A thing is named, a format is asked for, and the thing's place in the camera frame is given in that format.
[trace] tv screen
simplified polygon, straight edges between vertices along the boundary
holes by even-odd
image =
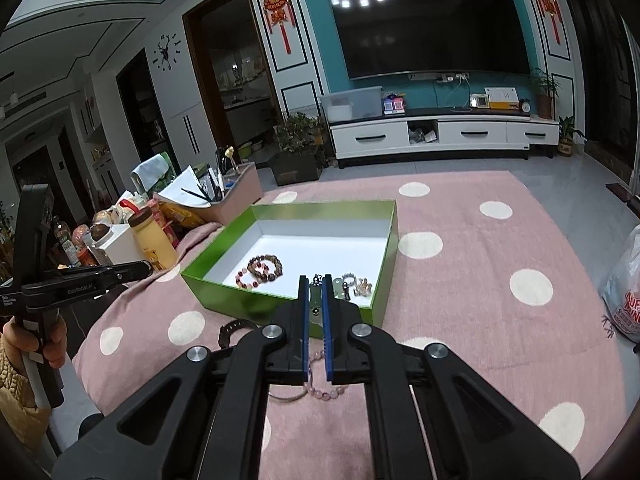
[[[529,73],[513,0],[331,0],[349,78]]]

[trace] white polka dot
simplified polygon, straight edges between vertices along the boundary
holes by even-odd
[[[156,282],[170,282],[174,279],[178,274],[180,274],[180,264],[175,264],[173,269],[170,269],[167,273],[160,276]]]
[[[434,339],[433,337],[414,337],[413,339],[409,339],[402,344],[404,346],[412,346],[413,348],[424,350],[431,343],[445,344],[439,339]]]
[[[584,431],[584,412],[575,402],[562,402],[546,412],[539,427],[571,453]]]
[[[504,202],[489,201],[482,202],[480,204],[480,212],[485,216],[490,216],[491,218],[506,220],[513,214],[513,209],[511,209]]]
[[[113,354],[120,346],[123,335],[124,332],[119,326],[105,328],[100,334],[100,352],[104,355]]]
[[[262,450],[264,451],[271,440],[271,423],[267,416],[264,417],[264,430],[262,431]]]
[[[176,316],[169,325],[169,341],[183,346],[194,341],[204,330],[204,316],[197,310],[183,312]]]
[[[295,191],[283,191],[276,198],[273,199],[274,204],[288,204],[293,202],[298,197]]]
[[[421,182],[407,182],[406,184],[402,184],[400,189],[398,189],[398,193],[404,196],[411,197],[419,197],[428,195],[431,189],[426,184]]]
[[[415,260],[433,258],[442,250],[442,238],[427,231],[407,233],[400,238],[398,249],[404,256]]]
[[[542,306],[551,301],[554,286],[539,270],[520,269],[509,280],[511,292],[518,301],[530,306]]]

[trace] white tv cabinet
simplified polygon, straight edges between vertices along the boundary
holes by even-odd
[[[434,130],[437,140],[411,143],[409,129],[422,127],[426,134]],[[548,146],[548,156],[558,144],[557,121],[536,116],[489,112],[425,114],[408,113],[370,120],[330,124],[335,153],[340,167],[366,162],[364,157],[415,154],[429,158],[437,152],[469,152],[470,150],[522,151],[527,158],[532,144]]]

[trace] human hand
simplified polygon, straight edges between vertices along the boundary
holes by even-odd
[[[52,368],[62,368],[66,360],[66,323],[62,316],[55,323],[50,333],[51,341],[44,345],[43,355]],[[2,329],[4,353],[14,369],[25,374],[21,352],[35,352],[38,339],[15,322],[15,317]]]

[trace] black planter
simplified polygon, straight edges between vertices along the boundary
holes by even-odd
[[[278,186],[318,180],[322,167],[318,161],[318,149],[303,153],[276,153],[269,159]]]

